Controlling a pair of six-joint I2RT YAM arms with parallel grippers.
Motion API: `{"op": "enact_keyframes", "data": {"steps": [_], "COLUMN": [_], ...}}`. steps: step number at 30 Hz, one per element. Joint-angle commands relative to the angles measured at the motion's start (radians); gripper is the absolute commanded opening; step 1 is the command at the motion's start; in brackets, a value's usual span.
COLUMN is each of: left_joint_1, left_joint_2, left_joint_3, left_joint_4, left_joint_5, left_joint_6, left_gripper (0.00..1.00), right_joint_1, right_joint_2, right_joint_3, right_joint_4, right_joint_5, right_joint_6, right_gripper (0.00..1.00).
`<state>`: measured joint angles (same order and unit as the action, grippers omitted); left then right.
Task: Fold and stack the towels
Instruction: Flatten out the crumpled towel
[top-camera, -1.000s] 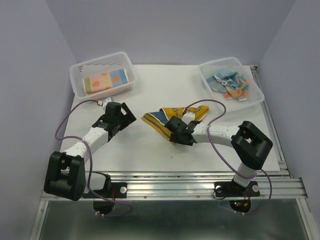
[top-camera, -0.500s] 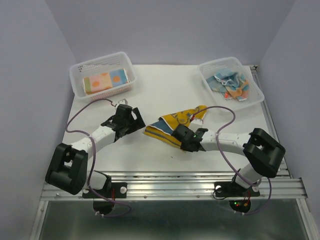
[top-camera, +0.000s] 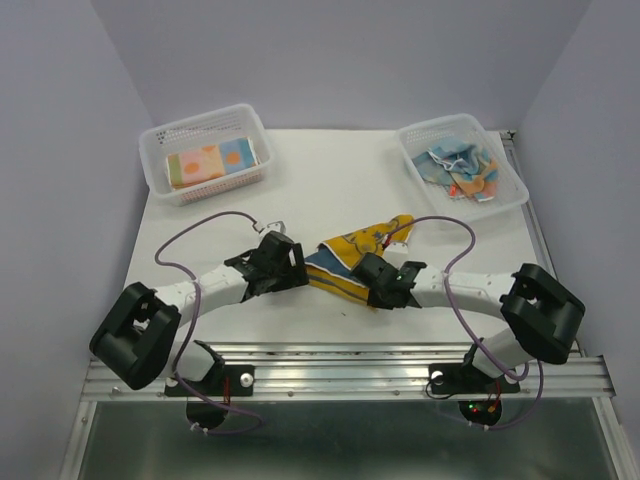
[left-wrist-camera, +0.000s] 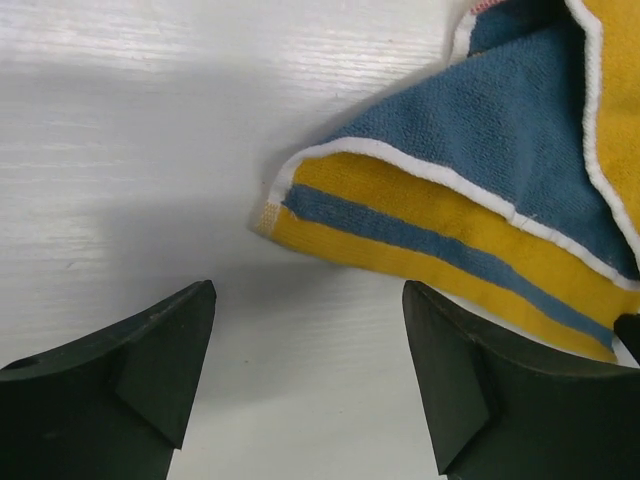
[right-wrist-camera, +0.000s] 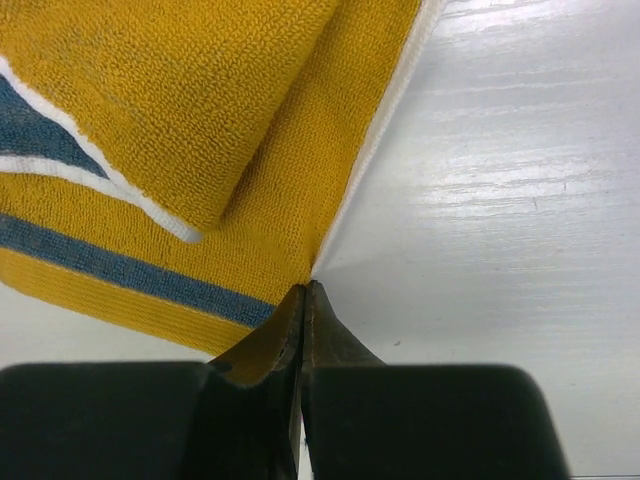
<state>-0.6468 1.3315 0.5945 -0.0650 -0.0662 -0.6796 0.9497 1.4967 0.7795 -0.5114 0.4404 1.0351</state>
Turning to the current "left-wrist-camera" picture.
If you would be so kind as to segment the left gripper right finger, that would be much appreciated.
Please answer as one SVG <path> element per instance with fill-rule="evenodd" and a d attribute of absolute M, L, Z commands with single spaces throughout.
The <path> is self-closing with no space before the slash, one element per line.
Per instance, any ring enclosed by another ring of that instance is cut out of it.
<path fill-rule="evenodd" d="M 635 479 L 639 372 L 534 342 L 409 281 L 409 348 L 450 479 Z"/>

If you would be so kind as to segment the yellow blue hello towel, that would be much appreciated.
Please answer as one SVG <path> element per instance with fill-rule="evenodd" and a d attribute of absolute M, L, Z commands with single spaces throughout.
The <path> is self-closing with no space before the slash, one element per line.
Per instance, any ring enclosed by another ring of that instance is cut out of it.
<path fill-rule="evenodd" d="M 639 5 L 477 1 L 448 66 L 282 166 L 257 224 L 611 362 L 639 310 Z"/>

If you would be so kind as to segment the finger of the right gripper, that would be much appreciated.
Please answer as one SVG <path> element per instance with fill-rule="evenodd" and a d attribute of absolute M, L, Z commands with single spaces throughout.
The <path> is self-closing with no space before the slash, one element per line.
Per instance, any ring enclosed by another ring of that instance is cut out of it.
<path fill-rule="evenodd" d="M 614 323 L 614 332 L 635 360 L 640 356 L 639 314 L 623 314 Z"/>

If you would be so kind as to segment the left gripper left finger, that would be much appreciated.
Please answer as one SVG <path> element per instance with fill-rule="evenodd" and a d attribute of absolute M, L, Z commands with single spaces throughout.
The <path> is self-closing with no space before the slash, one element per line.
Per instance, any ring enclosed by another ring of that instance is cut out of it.
<path fill-rule="evenodd" d="M 148 309 L 1 370 L 4 479 L 164 479 L 183 446 L 216 292 Z"/>

